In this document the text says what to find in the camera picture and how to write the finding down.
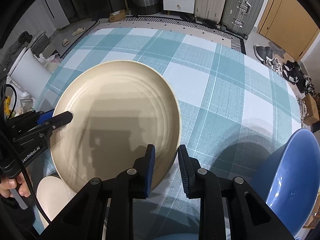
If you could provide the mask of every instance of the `blue bowl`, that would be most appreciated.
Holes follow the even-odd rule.
[[[314,135],[297,130],[255,173],[252,188],[295,236],[307,221],[320,185],[320,150]]]

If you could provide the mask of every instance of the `wooden door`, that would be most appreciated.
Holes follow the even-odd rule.
[[[318,33],[318,27],[297,0],[274,0],[260,34],[298,60]]]

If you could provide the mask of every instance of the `finger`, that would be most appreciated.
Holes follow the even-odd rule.
[[[8,189],[0,189],[0,194],[3,197],[8,198],[11,195],[11,192]]]
[[[19,184],[22,184],[22,183],[25,181],[23,174],[20,173],[20,174],[16,177],[16,180],[17,180],[17,182],[18,182]]]
[[[30,196],[30,191],[29,191],[29,188],[27,186],[27,183],[24,181],[20,188],[19,188],[19,194],[21,196],[25,196],[25,197],[29,197]]]
[[[7,177],[1,178],[1,184],[0,189],[6,190],[6,189],[13,189],[17,186],[15,179],[8,179]]]

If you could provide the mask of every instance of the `plaid tablecloth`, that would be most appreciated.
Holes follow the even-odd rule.
[[[116,59],[142,62],[163,75],[179,100],[181,144],[220,177],[240,175],[250,181],[259,165],[301,128],[297,100],[282,77],[220,44],[156,29],[90,33],[52,74],[37,109],[54,108],[82,72]],[[53,172],[47,152],[34,163],[35,184]],[[197,233],[199,211],[199,200],[183,193],[176,160],[150,198],[134,202],[135,239]]]

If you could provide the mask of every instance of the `black cable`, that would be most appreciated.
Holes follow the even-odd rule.
[[[13,110],[15,109],[16,104],[17,104],[17,92],[16,92],[16,90],[14,89],[13,85],[5,84],[5,86],[6,86],[6,87],[9,87],[9,88],[11,88],[11,89],[13,90],[13,92],[14,92],[14,97],[15,97],[15,98],[14,98],[13,108],[12,108],[12,110],[11,110],[9,116],[8,116],[8,119],[10,119],[10,118],[11,118],[11,115],[12,115],[12,113],[13,113]]]
[[[0,136],[3,140],[1,140],[1,143],[3,144],[3,146],[7,149],[8,152],[12,152],[13,155],[14,155],[14,158],[23,174],[23,177],[27,183],[27,186],[29,188],[29,191],[30,191],[30,194],[31,194],[31,197],[33,199],[33,201],[35,202],[35,205],[36,207],[38,208],[40,214],[44,217],[44,219],[48,222],[48,224],[51,223],[50,219],[47,217],[46,213],[44,212],[44,210],[42,209],[38,199],[37,199],[37,196],[36,196],[36,193],[33,189],[33,186],[32,186],[32,183],[31,183],[31,180],[29,178],[29,175],[28,175],[28,172],[26,170],[26,168],[24,167],[23,163],[22,163],[22,160],[20,159],[19,157],[19,154],[18,152],[16,151],[16,149],[12,146],[11,142],[9,141],[9,139],[4,135],[4,133],[0,130]]]

